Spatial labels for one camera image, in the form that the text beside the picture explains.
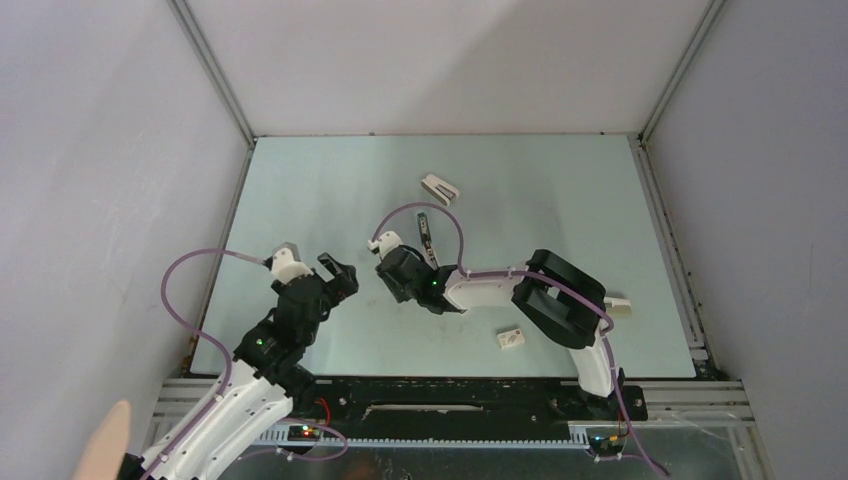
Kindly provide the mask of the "white staple box sleeve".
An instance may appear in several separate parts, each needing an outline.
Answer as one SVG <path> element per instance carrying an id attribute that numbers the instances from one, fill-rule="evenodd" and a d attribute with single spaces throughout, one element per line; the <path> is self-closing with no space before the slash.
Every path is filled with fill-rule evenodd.
<path id="1" fill-rule="evenodd" d="M 520 328 L 500 331 L 496 334 L 496 339 L 501 350 L 516 348 L 526 343 L 525 336 Z"/>

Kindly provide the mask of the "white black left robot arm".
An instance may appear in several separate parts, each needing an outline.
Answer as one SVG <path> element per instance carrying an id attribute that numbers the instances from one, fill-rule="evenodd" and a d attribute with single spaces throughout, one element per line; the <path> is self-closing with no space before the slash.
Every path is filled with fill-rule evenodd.
<path id="1" fill-rule="evenodd" d="M 269 271 L 276 306 L 234 350 L 195 332 L 223 354 L 223 373 L 159 441 L 139 456 L 125 455 L 118 478 L 217 479 L 261 433 L 314 408 L 315 378 L 300 361 L 331 310 L 357 293 L 356 268 L 323 253 L 317 259 L 331 275 L 324 279 L 293 244 L 266 259 L 237 257 Z"/>

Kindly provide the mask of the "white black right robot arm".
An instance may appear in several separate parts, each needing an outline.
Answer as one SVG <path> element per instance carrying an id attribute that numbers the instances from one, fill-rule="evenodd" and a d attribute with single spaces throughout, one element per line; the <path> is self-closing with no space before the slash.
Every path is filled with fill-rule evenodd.
<path id="1" fill-rule="evenodd" d="M 433 314 L 483 307 L 516 307 L 543 334 L 566 348 L 578 373 L 585 411 L 606 418 L 622 403 L 617 369 L 602 339 L 614 328 L 597 280 L 549 250 L 537 249 L 525 263 L 496 271 L 434 268 L 403 243 L 368 243 L 380 263 L 375 271 L 399 303 L 409 300 Z"/>

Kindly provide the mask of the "white staple remover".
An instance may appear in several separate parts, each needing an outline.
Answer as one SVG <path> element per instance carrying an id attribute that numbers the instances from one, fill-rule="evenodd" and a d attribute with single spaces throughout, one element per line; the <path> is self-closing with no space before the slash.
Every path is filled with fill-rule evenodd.
<path id="1" fill-rule="evenodd" d="M 422 188 L 441 205 L 449 207 L 460 196 L 457 187 L 435 174 L 427 174 L 420 181 Z"/>

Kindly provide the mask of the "small white mini stapler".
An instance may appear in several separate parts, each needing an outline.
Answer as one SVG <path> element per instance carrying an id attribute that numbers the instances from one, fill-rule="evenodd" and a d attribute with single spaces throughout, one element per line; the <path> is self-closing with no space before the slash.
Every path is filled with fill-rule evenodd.
<path id="1" fill-rule="evenodd" d="M 624 298 L 605 297 L 606 312 L 611 317 L 626 317 L 632 314 L 631 301 Z"/>

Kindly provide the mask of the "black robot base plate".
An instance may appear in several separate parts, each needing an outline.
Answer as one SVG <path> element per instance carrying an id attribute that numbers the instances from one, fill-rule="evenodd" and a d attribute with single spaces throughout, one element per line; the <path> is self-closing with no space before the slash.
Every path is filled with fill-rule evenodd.
<path id="1" fill-rule="evenodd" d="M 606 398 L 559 378 L 321 377 L 292 417 L 327 420 L 349 440 L 570 440 L 579 423 L 648 418 L 637 385 Z"/>

